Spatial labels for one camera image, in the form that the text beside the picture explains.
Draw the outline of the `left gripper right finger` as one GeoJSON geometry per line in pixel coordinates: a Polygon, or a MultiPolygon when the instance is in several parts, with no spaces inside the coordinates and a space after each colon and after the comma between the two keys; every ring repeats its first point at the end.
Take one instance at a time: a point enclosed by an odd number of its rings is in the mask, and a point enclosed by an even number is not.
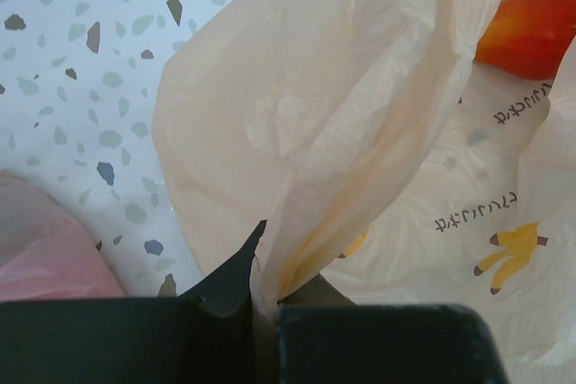
{"type": "Polygon", "coordinates": [[[281,383],[506,383],[491,332],[455,304],[359,306],[321,276],[280,304],[281,383]]]}

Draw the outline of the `orange plastic bag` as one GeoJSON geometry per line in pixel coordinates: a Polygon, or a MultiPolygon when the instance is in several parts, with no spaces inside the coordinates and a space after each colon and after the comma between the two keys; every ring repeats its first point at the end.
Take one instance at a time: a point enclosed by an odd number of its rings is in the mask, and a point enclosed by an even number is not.
{"type": "Polygon", "coordinates": [[[459,303],[514,383],[575,380],[575,52],[473,60],[501,0],[233,0],[164,68],[153,140],[202,273],[261,220],[258,311],[317,274],[459,303]]]}

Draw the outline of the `red orange strawberry fruit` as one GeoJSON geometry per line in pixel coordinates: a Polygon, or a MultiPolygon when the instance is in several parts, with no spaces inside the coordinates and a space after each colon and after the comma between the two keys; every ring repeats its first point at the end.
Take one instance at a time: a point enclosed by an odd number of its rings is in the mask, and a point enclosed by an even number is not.
{"type": "Polygon", "coordinates": [[[575,37],[575,0],[507,0],[478,42],[474,60],[528,80],[556,76],[575,37]]]}

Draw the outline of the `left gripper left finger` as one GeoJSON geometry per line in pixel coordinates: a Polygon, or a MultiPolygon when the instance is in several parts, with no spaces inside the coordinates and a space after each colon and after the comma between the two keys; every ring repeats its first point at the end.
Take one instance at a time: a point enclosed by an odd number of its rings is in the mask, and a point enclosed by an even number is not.
{"type": "Polygon", "coordinates": [[[266,223],[176,297],[1,306],[3,383],[253,383],[251,261],[266,223]]]}

